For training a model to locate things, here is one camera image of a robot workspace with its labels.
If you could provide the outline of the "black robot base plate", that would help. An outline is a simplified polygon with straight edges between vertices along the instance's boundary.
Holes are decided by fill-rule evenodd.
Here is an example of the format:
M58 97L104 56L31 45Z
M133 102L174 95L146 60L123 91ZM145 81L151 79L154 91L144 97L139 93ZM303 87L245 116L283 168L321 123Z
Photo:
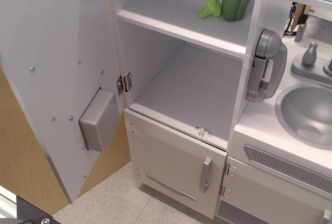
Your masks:
M30 202L1 186L1 223L61 223Z

